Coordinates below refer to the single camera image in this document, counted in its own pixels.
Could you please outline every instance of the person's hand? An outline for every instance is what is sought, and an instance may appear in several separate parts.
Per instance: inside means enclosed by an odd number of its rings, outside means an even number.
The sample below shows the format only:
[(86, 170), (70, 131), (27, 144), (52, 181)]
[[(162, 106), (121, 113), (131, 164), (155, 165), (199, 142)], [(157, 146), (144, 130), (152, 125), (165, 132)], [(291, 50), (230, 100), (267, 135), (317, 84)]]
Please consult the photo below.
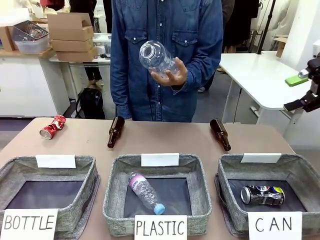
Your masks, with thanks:
[(187, 80), (187, 68), (184, 65), (184, 62), (181, 61), (178, 57), (175, 58), (175, 63), (179, 68), (179, 71), (176, 74), (173, 74), (171, 71), (165, 71), (166, 76), (162, 77), (156, 72), (151, 72), (151, 76), (162, 86), (181, 86), (185, 84)]

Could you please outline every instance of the wooden countertop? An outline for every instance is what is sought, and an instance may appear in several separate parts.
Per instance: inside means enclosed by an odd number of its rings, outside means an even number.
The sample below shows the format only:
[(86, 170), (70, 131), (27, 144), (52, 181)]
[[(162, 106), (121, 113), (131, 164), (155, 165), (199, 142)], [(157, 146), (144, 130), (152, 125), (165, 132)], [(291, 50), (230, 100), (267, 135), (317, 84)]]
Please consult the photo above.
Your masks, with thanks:
[[(112, 121), (71, 119), (66, 120), (62, 131), (53, 139), (45, 140), (39, 130), (52, 118), (36, 118), (23, 129), (1, 152), (0, 167), (17, 156), (36, 154), (91, 155), (96, 158), (101, 177), (94, 205), (80, 240), (133, 240), (133, 236), (112, 237), (102, 214), (111, 164), (122, 154), (189, 153), (198, 155), (203, 163), (212, 201), (207, 233), (188, 237), (189, 240), (237, 240), (227, 230), (215, 189), (214, 177), (218, 159), (225, 152), (210, 133), (207, 123), (169, 123), (127, 121), (121, 138), (114, 149), (107, 148), (108, 132)], [(283, 137), (265, 125), (226, 124), (232, 154), (292, 153)], [(313, 162), (320, 169), (320, 162)], [(305, 238), (320, 240), (320, 236)]]
[(18, 50), (15, 51), (5, 51), (0, 49), (0, 58), (1, 57), (37, 57), (37, 58), (50, 58), (54, 54), (54, 50), (50, 47), (47, 50), (41, 52), (40, 54), (22, 54)]

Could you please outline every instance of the paper sign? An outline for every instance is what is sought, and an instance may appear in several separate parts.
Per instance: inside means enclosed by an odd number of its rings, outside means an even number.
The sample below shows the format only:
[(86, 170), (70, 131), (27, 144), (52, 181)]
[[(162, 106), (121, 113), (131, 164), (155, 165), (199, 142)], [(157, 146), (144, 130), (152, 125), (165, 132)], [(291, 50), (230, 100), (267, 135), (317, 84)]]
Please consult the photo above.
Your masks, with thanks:
[(187, 240), (186, 215), (136, 215), (135, 240)]
[(7, 209), (0, 240), (53, 240), (58, 209)]
[(302, 212), (248, 212), (249, 239), (302, 239)]
[(141, 167), (179, 166), (179, 153), (142, 153)]
[(244, 153), (241, 163), (276, 164), (281, 153)]
[(75, 169), (76, 160), (74, 154), (65, 155), (35, 155), (38, 168), (49, 169)]

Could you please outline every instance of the soda can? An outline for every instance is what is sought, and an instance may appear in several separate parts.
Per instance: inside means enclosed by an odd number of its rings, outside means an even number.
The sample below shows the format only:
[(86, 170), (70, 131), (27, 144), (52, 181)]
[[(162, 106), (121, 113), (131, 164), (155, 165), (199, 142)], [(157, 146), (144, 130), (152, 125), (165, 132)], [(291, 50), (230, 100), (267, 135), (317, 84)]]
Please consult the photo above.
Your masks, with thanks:
[(244, 186), (241, 200), (249, 205), (279, 206), (285, 202), (285, 193), (277, 186)]
[(57, 115), (53, 121), (40, 130), (40, 136), (44, 139), (52, 139), (58, 130), (61, 130), (66, 123), (66, 118), (62, 115)]

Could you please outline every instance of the bottle label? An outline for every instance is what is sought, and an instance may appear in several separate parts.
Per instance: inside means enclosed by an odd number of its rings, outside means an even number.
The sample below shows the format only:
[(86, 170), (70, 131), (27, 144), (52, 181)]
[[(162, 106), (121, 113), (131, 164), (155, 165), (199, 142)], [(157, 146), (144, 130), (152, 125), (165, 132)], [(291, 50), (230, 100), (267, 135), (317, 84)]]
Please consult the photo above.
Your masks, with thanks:
[(136, 191), (137, 186), (143, 181), (146, 181), (145, 177), (142, 175), (137, 175), (130, 181), (129, 185), (133, 191)]

